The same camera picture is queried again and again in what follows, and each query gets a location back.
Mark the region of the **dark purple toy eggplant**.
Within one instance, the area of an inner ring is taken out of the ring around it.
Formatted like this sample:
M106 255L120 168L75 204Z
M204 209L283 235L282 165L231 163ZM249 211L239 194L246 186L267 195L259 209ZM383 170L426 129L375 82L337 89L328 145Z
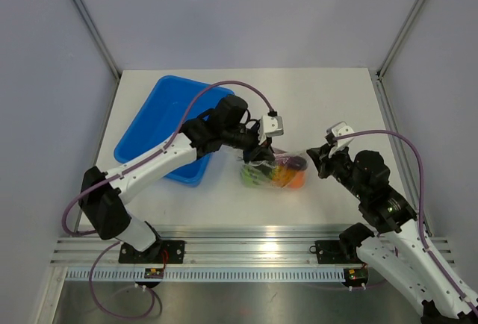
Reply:
M276 157L279 166L294 171L305 171L308 168L308 161L300 155L286 155Z

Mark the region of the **orange toy fruit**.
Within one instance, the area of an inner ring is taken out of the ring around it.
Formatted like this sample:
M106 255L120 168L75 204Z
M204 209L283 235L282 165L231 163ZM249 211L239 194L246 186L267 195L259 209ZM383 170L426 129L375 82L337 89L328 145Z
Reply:
M304 186L306 181L306 172L297 172L288 184L288 188L299 189Z

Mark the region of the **clear zip top bag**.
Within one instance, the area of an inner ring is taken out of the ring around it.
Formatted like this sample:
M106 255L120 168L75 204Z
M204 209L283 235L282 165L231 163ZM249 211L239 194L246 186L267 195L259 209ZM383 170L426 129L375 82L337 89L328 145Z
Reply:
M304 186L309 159L305 152L274 149L272 161L253 161L240 168L246 187L297 190Z

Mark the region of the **toy pineapple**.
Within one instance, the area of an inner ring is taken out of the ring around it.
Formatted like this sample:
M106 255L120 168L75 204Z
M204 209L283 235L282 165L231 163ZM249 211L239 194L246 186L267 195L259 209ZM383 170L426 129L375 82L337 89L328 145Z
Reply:
M297 171L286 169L283 166L276 166L270 172L270 183L273 187L287 187Z

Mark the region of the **green toy ball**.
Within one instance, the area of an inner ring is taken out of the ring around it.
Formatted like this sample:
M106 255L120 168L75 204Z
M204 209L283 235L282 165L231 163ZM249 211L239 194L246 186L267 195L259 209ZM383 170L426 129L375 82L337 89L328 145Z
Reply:
M270 183L270 179L263 172L249 165L242 166L240 179L247 187L265 187Z

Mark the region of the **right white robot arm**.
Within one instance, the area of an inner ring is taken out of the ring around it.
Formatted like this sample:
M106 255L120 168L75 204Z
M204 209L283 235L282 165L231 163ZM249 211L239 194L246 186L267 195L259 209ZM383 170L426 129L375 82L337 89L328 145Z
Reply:
M390 169L378 152L331 146L307 150L319 178L334 178L358 201L364 223L339 235L346 261L371 265L420 314L422 323L476 323L477 292L453 271L419 231L414 208L390 184Z

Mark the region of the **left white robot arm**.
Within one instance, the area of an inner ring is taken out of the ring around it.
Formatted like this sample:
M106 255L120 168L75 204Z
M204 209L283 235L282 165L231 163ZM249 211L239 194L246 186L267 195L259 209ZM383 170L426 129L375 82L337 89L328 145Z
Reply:
M271 144L273 137L283 133L282 118L271 110L248 128L241 121L247 111L242 98L226 96L133 160L106 172L96 166L87 170L79 205L94 231L103 240L115 238L130 246L146 263L156 261L163 249L161 236L125 206L153 182L222 146L241 150L245 162L274 160Z

